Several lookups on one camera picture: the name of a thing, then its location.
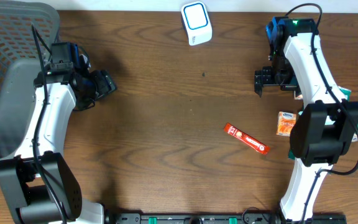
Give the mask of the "orange white box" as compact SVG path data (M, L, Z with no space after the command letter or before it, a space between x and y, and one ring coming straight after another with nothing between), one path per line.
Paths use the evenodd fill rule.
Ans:
M296 114L280 111L278 113L277 132L279 136L290 136L296 123Z

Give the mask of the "green white sponge package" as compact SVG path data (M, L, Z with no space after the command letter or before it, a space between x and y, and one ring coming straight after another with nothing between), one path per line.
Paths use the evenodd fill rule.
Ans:
M345 99L346 100L350 100L350 96L351 96L351 90L350 89L347 89L347 88L343 88L341 86L338 86L338 88L340 89L340 91L344 94L345 96ZM334 121L327 117L326 119L326 122L325 122L325 125L331 125L331 124L334 124ZM288 153L288 158L291 159L291 160L294 160L295 159L295 156L293 155L292 151L289 151Z

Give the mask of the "red sachet packet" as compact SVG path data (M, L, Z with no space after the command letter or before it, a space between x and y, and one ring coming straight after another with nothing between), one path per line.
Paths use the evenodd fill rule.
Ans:
M266 155L270 151L270 147L266 144L261 143L257 139L253 138L252 136L246 134L245 132L237 129L230 123L227 123L224 127L224 131L229 135L235 137L236 139L242 141L244 144L248 145L249 147L253 148L255 151Z

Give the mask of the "orange small box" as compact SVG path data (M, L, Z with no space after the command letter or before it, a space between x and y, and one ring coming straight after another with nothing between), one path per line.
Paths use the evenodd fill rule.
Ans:
M302 100L302 99L303 99L303 95L301 94L301 92L299 92L299 91L294 91L294 99L295 99L295 100Z

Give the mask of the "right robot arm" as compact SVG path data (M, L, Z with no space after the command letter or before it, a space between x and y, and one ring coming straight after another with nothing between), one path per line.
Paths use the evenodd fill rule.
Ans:
M303 111L290 132L293 172L279 211L271 223L312 223L313 204L327 174L349 175L333 169L358 136L358 102L338 88L321 50L318 22L312 18L274 17L266 26L271 65L255 71L254 91L265 86L296 90Z

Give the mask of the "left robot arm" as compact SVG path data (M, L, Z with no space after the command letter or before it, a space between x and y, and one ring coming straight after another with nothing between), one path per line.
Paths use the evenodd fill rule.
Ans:
M14 223L111 223L100 203L82 197L63 158L68 120L117 89L107 70L89 71L84 49L52 44L51 61L34 79L35 108L11 159L0 161L0 188Z

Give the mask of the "white barcode scanner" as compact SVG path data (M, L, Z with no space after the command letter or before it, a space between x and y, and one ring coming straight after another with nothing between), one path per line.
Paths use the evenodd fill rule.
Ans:
M182 6L181 18L190 46L203 44L212 39L213 29L203 2L195 1Z

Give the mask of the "grey plastic mesh basket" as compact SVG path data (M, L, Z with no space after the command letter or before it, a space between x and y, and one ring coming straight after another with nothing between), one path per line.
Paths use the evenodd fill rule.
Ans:
M14 157L34 111L39 58L59 39L58 12L41 2L0 1L0 160Z

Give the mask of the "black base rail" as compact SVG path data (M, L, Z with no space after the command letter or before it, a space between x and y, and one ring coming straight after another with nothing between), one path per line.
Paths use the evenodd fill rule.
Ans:
M245 215L141 215L138 213L121 213L109 215L105 223L112 224L263 224L263 223L297 223L282 221L268 213L251 211Z

